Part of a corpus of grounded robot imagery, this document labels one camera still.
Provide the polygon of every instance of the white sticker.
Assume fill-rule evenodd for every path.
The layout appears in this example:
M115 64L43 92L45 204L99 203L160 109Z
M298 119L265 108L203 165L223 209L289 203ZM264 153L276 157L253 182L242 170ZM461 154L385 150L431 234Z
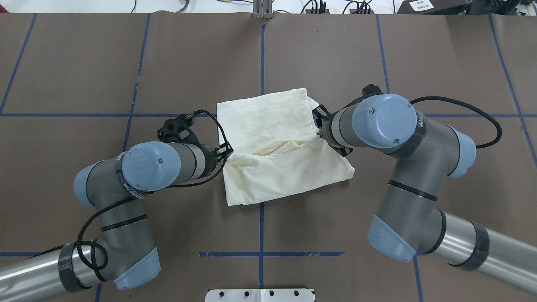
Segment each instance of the white sticker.
M431 1L429 0L418 0L410 2L410 6L414 11L424 11L424 10L430 10L434 9L434 6L431 4Z

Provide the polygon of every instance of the cloth fold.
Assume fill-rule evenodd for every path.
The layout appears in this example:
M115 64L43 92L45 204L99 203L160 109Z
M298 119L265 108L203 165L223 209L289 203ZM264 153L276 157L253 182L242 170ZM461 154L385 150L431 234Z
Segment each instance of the cloth fold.
M317 106L304 88L218 103L218 121L234 149L223 169L229 206L261 203L353 176L347 159L316 135L311 111Z

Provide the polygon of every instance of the white cloth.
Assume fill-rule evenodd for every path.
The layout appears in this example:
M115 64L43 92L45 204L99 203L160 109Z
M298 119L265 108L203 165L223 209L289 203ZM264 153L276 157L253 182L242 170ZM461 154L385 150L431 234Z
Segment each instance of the white cloth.
M265 202L349 179L354 168L316 135L306 89L218 103L234 152L224 166L229 206Z

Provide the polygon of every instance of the light blue joint cover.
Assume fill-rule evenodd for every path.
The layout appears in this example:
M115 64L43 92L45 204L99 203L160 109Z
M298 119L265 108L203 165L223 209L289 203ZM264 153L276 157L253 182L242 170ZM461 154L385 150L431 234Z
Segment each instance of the light blue joint cover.
M125 180L134 188L157 191L175 181L181 170L181 158L167 143L149 141L132 147L121 168Z
M88 177L90 176L91 170L98 164L104 161L96 162L91 166L85 167L75 176L75 181L72 186L75 191L75 196L80 200L80 203L87 207L95 207L86 194L86 183L88 182Z
M130 290L153 280L160 271L161 263L158 259L157 247L155 247L114 280L114 283L120 290Z
M381 149L405 143L414 134L416 122L416 110L395 94L368 97L352 115L352 128L360 140Z
M459 163L457 164L457 167L453 173L448 175L449 178L457 178L466 174L466 171L468 171L468 169L474 164L476 147L473 139L471 139L469 136L457 131L450 125L447 126L451 128L453 132L455 132L457 138L459 139Z
M381 253L396 260L408 262L416 254L416 250L377 215L373 215L367 241Z

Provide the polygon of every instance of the metallic silver tube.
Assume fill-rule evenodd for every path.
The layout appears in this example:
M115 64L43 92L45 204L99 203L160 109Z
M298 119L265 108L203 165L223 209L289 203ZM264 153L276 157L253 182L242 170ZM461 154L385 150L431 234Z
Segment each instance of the metallic silver tube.
M487 228L489 256L477 271L537 294L537 247Z
M84 255L90 258L91 247L84 246ZM69 293L60 281L58 257L60 250L24 260L0 269L0 301L46 301ZM100 283L92 269L88 268L73 251L72 263L75 275L84 286Z
M446 215L446 234L440 246L431 253L449 264L461 264L474 250L475 230L470 221L455 215Z

